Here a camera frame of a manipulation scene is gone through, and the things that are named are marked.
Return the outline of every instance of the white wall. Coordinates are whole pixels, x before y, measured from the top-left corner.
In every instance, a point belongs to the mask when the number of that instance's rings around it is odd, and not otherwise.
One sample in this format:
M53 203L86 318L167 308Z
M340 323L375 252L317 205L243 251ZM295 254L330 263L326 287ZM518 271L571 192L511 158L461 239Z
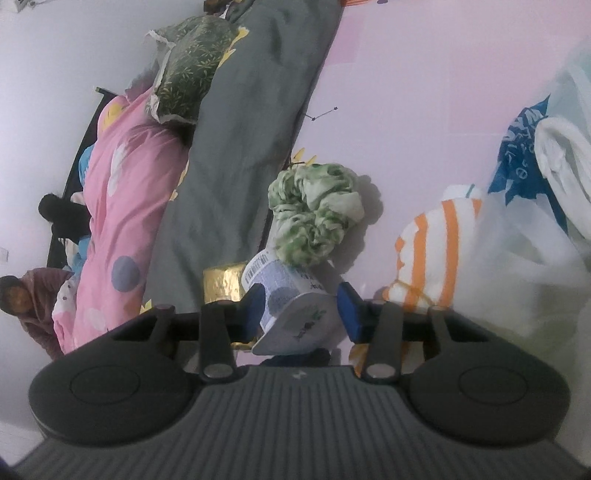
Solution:
M45 266L50 228L41 197L61 193L99 102L150 61L144 34L200 14L202 0L53 0L0 11L0 275ZM27 390L48 357L0 312L0 422L34 428Z

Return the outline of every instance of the plastic bag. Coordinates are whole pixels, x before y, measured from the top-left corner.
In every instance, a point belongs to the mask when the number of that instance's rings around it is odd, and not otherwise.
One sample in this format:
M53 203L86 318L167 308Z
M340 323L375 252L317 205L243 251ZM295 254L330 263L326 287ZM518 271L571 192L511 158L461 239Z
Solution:
M591 40L574 49L554 79L546 115L566 118L591 142Z
M571 55L535 132L535 158L560 207L591 239L591 43Z
M534 200L540 193L546 195L556 221L564 231L567 222L552 188L538 168L534 154L534 136L538 123L546 118L549 97L524 108L511 122L499 149L498 165L489 193L504 192L505 204L514 197Z
M490 194L459 266L453 308L552 365L571 388L558 439L591 463L591 274L548 199Z
M568 219L591 240L591 144L567 119L549 117L536 129L535 157Z

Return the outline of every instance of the gray blanket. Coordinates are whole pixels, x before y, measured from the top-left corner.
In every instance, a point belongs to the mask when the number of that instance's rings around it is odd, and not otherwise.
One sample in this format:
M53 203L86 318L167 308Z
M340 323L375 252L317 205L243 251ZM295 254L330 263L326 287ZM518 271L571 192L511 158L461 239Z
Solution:
M256 0L239 18L233 13L248 34L233 45L201 103L188 170L156 239L144 303L198 310L205 268L256 254L267 188L291 153L341 10L339 0Z

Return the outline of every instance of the green leaf-patterned pillow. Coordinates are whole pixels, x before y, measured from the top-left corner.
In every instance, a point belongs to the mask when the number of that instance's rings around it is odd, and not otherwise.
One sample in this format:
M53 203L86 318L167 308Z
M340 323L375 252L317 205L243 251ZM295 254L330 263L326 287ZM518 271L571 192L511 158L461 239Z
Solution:
M150 114L158 122L197 122L201 100L237 33L233 24L212 15L191 17L179 25L150 32L171 47L148 101Z

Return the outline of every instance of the ribbed gray surface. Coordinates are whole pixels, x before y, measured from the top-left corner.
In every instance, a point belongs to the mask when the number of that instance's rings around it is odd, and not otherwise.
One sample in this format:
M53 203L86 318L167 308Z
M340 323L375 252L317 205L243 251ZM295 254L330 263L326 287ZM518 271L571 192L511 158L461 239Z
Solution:
M583 468L543 441L468 447L411 415L391 387L347 367L252 367L209 387L166 432L92 449L47 440L17 467L30 480L569 480Z

